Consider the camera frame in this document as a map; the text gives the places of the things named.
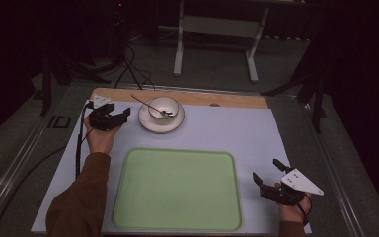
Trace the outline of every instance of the brown sleeve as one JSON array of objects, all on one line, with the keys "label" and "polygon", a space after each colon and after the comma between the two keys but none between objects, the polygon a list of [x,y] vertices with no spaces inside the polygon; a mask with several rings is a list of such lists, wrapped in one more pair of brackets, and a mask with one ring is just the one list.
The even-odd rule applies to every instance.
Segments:
[{"label": "brown sleeve", "polygon": [[47,236],[100,236],[107,199],[110,156],[90,154],[78,179],[54,198],[47,212]]},{"label": "brown sleeve", "polygon": [[305,237],[303,224],[298,222],[279,222],[278,237]]}]

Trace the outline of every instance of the bowl rim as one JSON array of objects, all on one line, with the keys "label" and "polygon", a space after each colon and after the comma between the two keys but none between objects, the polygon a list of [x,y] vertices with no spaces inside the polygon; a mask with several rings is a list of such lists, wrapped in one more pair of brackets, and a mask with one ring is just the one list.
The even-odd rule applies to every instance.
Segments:
[{"label": "bowl rim", "polygon": [[147,107],[147,111],[149,112],[149,115],[150,115],[152,118],[154,118],[154,119],[158,119],[158,120],[168,120],[168,119],[173,119],[173,118],[175,118],[175,117],[177,116],[177,114],[180,112],[180,103],[179,103],[177,100],[175,100],[174,98],[166,97],[166,96],[155,97],[155,98],[153,98],[152,100],[149,101],[148,105],[149,105],[149,106],[152,106],[151,104],[152,104],[152,102],[153,102],[154,100],[161,99],[161,98],[167,98],[167,99],[171,99],[172,101],[174,101],[174,102],[177,104],[177,112],[176,112],[174,115],[172,115],[171,117],[158,118],[158,117],[152,115],[152,112],[151,112],[151,111],[154,111],[154,110],[153,110],[153,109],[150,110],[151,108],[150,108],[150,107]]}]

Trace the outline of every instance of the dark background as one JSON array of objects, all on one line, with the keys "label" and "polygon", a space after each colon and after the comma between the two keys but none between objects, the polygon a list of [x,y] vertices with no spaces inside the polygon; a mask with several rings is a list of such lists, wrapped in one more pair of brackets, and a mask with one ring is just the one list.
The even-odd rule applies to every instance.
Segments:
[{"label": "dark background", "polygon": [[[121,48],[109,51],[98,47],[108,44],[101,41],[110,42],[114,24],[133,24],[155,40],[159,24],[175,26],[178,19],[178,1],[174,0],[136,0],[132,4],[114,1],[125,4],[119,14],[116,5],[78,2],[80,8],[76,1],[0,2],[0,124],[35,92],[30,79],[42,71],[43,39],[55,43],[74,60],[92,63],[95,56],[110,57],[121,52]],[[346,1],[343,7],[344,10],[330,15],[322,25],[319,14],[289,8],[273,10],[265,35],[284,39],[317,34],[302,60],[302,65],[307,64],[302,71],[329,66],[325,91],[332,96],[379,193],[379,1]],[[196,4],[189,9],[200,11]],[[229,10],[223,4],[215,14],[234,13],[238,17],[240,12]],[[311,25],[304,32],[296,26],[281,27],[292,22],[292,18],[314,19],[311,22],[322,27]],[[105,37],[90,38],[89,32],[94,31],[102,32],[93,36]]]}]

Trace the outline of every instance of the human hand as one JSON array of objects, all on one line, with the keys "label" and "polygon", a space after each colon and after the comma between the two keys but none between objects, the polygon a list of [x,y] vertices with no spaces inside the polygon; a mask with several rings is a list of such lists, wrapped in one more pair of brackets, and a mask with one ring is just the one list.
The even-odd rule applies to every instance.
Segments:
[{"label": "human hand", "polygon": [[[279,188],[281,186],[280,183],[275,183],[275,186]],[[309,214],[310,210],[312,209],[312,203],[311,198],[312,194],[305,193],[305,195],[308,197],[304,197],[299,204],[303,208],[304,212],[306,214]],[[303,212],[301,212],[300,208],[296,205],[283,205],[278,203],[279,206],[279,219],[281,221],[291,221],[291,222],[299,222],[304,223],[305,216]]]},{"label": "human hand", "polygon": [[119,131],[121,126],[113,128],[109,131],[93,129],[89,125],[88,117],[84,119],[84,124],[86,126],[87,134],[88,134],[86,139],[88,141],[89,151],[91,153],[102,152],[109,155],[110,151],[113,148],[113,141],[114,141],[115,135]]}]

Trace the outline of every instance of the person's arm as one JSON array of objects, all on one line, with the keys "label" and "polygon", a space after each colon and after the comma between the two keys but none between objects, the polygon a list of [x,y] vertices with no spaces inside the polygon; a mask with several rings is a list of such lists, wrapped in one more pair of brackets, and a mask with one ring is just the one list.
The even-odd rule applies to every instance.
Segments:
[{"label": "person's arm", "polygon": [[90,155],[81,174],[57,196],[47,212],[47,236],[100,236],[107,199],[110,151],[119,127],[111,131],[92,130],[85,118]]},{"label": "person's arm", "polygon": [[[306,193],[306,196],[311,198],[311,194]],[[304,197],[299,204],[304,211],[308,214],[311,210],[312,204],[310,199]],[[304,232],[304,215],[296,205],[283,205],[279,206],[279,232],[278,237],[305,237]]]}]

